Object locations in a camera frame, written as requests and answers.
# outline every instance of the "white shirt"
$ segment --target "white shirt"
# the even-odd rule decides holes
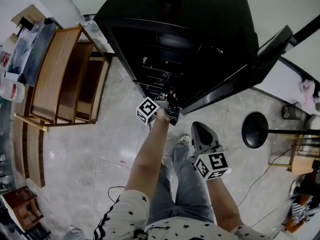
[[[140,191],[127,190],[104,215],[94,231],[95,240],[270,240],[248,226],[228,232],[196,219],[172,217],[146,227],[149,199]]]

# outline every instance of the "shelf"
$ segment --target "shelf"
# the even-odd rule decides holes
[[[93,43],[78,42],[65,69],[60,89],[58,117],[70,123],[75,122],[81,85],[93,47]]]
[[[62,79],[81,32],[81,27],[58,30],[46,52],[34,86],[30,109],[32,115],[46,122],[57,122]]]
[[[88,61],[76,109],[77,118],[85,121],[97,120],[100,97],[96,97],[96,94],[103,91],[108,68],[108,63],[103,60],[90,58]]]

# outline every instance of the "cable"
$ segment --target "cable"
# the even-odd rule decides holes
[[[251,184],[251,186],[249,187],[248,192],[246,193],[245,198],[241,201],[241,203],[238,205],[238,207],[244,202],[244,200],[246,200],[246,198],[248,197],[249,192],[250,192],[252,186],[253,186],[263,175],[265,175],[265,174],[267,173],[267,171],[268,171],[269,168],[272,166],[272,164],[274,163],[274,161],[277,160],[278,158],[282,157],[285,153],[287,153],[287,152],[290,151],[290,150],[291,150],[291,148],[289,148],[287,151],[285,151],[284,153],[282,153],[281,155],[279,155],[277,158],[275,158],[275,159],[270,163],[269,167],[265,170],[265,172],[264,172],[259,178],[257,178],[254,183]]]
[[[251,226],[251,228],[253,228],[255,225],[257,225],[260,221],[262,221],[263,219],[265,219],[266,217],[268,217],[270,214],[272,214],[273,212],[275,212],[276,210],[279,210],[287,201],[289,201],[290,198],[286,199],[278,208],[274,209],[273,211],[270,211],[266,216],[264,216],[262,219],[258,220],[255,224],[253,224]]]
[[[111,187],[109,187],[109,189],[108,189],[108,197],[114,203],[116,203],[116,202],[110,197],[109,191],[110,191],[110,189],[115,189],[115,188],[125,188],[125,187],[124,186],[111,186]]]

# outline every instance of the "hand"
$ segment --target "hand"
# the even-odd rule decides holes
[[[170,117],[167,116],[167,112],[163,108],[159,108],[156,112],[156,119],[164,122],[170,122]]]

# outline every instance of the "shoe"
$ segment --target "shoe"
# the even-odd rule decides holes
[[[297,181],[294,180],[291,184],[291,188],[290,188],[290,196],[293,196],[294,195],[294,191],[295,191],[295,188],[297,186]]]
[[[182,137],[179,139],[178,143],[180,143],[180,142],[186,142],[189,145],[191,142],[191,137],[187,134],[182,135]]]

